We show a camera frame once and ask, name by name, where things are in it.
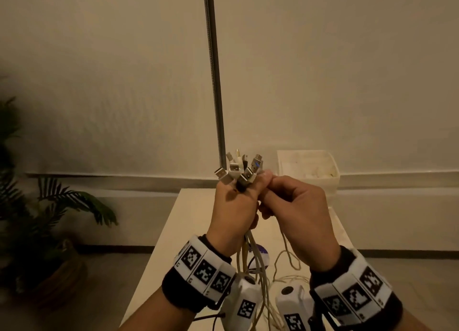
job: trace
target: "person's right hand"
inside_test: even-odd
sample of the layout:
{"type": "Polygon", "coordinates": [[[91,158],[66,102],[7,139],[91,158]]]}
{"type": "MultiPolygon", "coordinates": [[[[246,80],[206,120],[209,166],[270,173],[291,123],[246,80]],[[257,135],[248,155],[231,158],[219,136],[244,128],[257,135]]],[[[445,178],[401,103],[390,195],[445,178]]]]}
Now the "person's right hand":
{"type": "Polygon", "coordinates": [[[312,270],[323,272],[338,261],[325,192],[290,176],[273,177],[260,197],[264,219],[275,216],[294,253],[312,270]]]}

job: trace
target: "hand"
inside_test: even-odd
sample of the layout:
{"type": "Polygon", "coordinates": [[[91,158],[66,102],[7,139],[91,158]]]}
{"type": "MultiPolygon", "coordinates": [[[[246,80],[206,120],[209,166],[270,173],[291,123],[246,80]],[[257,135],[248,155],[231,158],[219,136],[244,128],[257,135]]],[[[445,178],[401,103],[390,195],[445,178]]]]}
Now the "hand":
{"type": "Polygon", "coordinates": [[[244,193],[231,185],[217,183],[212,220],[206,237],[215,249],[230,257],[242,246],[244,234],[258,222],[258,196],[271,182],[273,173],[265,170],[244,193]]]}
{"type": "Polygon", "coordinates": [[[277,218],[295,254],[312,270],[323,272],[336,264],[341,249],[323,189],[290,176],[273,177],[260,200],[263,218],[277,218]]]}

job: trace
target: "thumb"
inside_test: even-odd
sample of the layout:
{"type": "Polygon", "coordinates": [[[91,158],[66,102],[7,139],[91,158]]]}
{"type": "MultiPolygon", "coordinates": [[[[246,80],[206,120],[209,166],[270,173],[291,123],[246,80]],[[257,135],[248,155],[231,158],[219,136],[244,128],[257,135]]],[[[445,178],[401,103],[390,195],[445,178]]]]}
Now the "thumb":
{"type": "Polygon", "coordinates": [[[272,190],[267,188],[261,192],[258,199],[262,204],[270,208],[276,217],[284,217],[291,206],[290,202],[280,198],[272,190]]]}
{"type": "Polygon", "coordinates": [[[256,176],[254,182],[252,182],[252,184],[247,187],[246,192],[250,195],[250,197],[257,200],[261,191],[263,191],[269,185],[272,178],[273,172],[269,169],[265,170],[256,176]]]}

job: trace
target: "floor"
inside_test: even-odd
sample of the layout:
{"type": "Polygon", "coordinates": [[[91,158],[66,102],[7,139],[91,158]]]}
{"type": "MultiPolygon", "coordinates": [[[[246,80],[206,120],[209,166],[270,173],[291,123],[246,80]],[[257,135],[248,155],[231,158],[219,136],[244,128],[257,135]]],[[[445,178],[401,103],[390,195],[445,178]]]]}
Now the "floor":
{"type": "MultiPolygon", "coordinates": [[[[123,318],[150,254],[87,255],[89,279],[53,313],[0,304],[2,331],[112,331],[123,318]]],[[[405,307],[434,331],[459,330],[459,261],[369,259],[405,307]]]]}

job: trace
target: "plant pot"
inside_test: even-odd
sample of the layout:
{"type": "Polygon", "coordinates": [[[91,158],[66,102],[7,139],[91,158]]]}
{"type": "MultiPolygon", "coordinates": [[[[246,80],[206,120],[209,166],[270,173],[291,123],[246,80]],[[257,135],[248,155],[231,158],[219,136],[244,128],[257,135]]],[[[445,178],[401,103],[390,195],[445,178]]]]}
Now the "plant pot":
{"type": "Polygon", "coordinates": [[[88,268],[72,243],[64,240],[63,251],[69,259],[47,279],[27,294],[39,308],[56,309],[70,300],[80,290],[88,277],[88,268]]]}

